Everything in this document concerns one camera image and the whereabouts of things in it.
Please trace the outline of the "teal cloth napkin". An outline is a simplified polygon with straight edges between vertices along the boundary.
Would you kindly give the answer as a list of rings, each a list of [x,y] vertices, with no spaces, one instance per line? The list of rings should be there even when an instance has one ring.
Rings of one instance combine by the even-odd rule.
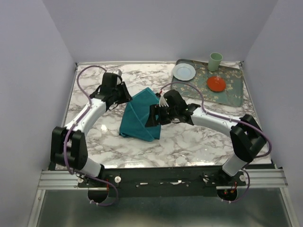
[[[150,88],[145,88],[133,96],[125,108],[119,135],[124,138],[137,138],[152,142],[160,139],[161,126],[146,128],[150,105],[157,104],[159,99]]]

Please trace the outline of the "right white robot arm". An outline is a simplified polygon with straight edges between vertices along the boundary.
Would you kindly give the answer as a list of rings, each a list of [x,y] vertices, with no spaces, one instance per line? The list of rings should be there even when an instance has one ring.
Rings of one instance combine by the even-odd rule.
[[[202,126],[220,132],[232,141],[234,154],[222,165],[218,181],[229,185],[235,175],[251,163],[266,145],[266,138],[251,115],[228,117],[203,109],[198,104],[187,104],[176,90],[160,97],[159,103],[150,105],[145,127],[166,125],[178,120],[180,123]]]

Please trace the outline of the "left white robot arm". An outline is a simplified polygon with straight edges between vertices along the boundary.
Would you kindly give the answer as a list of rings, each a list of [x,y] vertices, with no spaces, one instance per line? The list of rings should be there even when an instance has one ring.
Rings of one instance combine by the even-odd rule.
[[[105,181],[104,166],[89,158],[86,136],[95,122],[110,110],[132,100],[120,70],[103,74],[102,83],[90,95],[80,113],[64,127],[52,131],[50,160],[58,165],[89,175],[89,182],[101,186]]]

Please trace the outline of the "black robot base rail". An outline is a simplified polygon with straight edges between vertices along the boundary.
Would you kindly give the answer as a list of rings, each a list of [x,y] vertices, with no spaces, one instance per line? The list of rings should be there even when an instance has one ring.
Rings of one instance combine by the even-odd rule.
[[[217,196],[217,190],[246,186],[244,173],[225,174],[221,166],[104,169],[101,180],[84,177],[80,188],[105,189],[110,197]]]

